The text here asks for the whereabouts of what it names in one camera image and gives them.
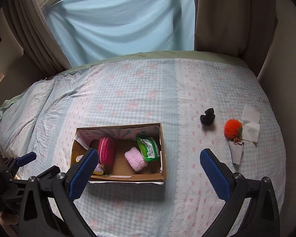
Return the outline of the person left hand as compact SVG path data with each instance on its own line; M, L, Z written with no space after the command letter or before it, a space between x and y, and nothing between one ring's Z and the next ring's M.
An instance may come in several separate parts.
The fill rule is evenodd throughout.
M0 213L0 225L2 227L8 227L9 225L16 225L18 222L19 222L19 216L17 214Z

